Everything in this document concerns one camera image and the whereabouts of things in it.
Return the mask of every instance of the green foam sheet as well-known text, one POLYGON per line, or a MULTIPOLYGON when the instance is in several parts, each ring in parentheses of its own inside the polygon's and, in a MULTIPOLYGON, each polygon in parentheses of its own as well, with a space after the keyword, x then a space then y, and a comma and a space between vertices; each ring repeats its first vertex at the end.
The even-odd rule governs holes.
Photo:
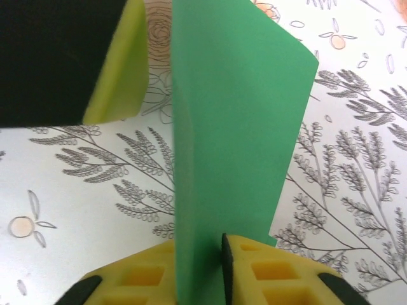
POLYGON ((222 305, 221 234, 266 243, 318 62, 249 0, 173 0, 178 305, 222 305))

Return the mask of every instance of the square hole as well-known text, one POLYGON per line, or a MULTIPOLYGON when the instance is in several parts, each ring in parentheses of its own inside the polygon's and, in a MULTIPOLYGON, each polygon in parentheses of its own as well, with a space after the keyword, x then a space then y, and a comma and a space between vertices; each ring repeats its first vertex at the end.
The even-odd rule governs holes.
POLYGON ((322 305, 308 287, 273 287, 264 289, 268 305, 322 305))
POLYGON ((240 248, 243 251, 258 251, 259 250, 259 248, 256 248, 255 246, 252 246, 252 245, 240 245, 240 248))
POLYGON ((121 284, 123 286, 158 286, 164 271, 163 266, 132 266, 121 284))
POLYGON ((106 296, 103 305, 146 305, 147 297, 141 296, 106 296))
POLYGON ((292 280, 298 278, 291 265, 284 261, 255 262, 252 270, 258 280, 292 280))

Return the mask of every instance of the black foam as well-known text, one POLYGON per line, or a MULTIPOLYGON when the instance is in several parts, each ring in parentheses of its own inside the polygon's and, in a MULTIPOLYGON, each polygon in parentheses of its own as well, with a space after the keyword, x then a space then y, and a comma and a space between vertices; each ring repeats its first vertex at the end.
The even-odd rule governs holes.
POLYGON ((93 275, 73 285, 55 305, 84 305, 86 300, 102 282, 102 277, 93 275))
POLYGON ((231 305, 233 295, 233 254, 226 233, 222 235, 222 270, 226 305, 231 305))
POLYGON ((0 127, 82 121, 126 0, 0 0, 0 127))
POLYGON ((318 277, 342 301, 343 305, 370 305, 354 288, 343 278, 330 273, 320 273, 318 277))

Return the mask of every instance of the small orange circle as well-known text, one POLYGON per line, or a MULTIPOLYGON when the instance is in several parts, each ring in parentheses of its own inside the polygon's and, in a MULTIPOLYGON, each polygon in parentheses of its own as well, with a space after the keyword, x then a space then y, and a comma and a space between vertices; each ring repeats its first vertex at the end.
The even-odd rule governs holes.
POLYGON ((8 231, 18 238, 30 236, 34 232, 34 222, 27 216, 15 217, 8 224, 8 231))
POLYGON ((331 36, 331 45, 337 50, 342 50, 346 46, 346 42, 342 36, 333 35, 331 36))

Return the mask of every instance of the black sponge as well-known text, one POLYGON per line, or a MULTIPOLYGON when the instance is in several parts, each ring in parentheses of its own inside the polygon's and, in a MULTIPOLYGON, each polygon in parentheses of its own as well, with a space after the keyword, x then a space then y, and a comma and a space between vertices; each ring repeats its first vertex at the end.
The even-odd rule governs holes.
POLYGON ((0 0, 0 127, 80 124, 126 0, 0 0))

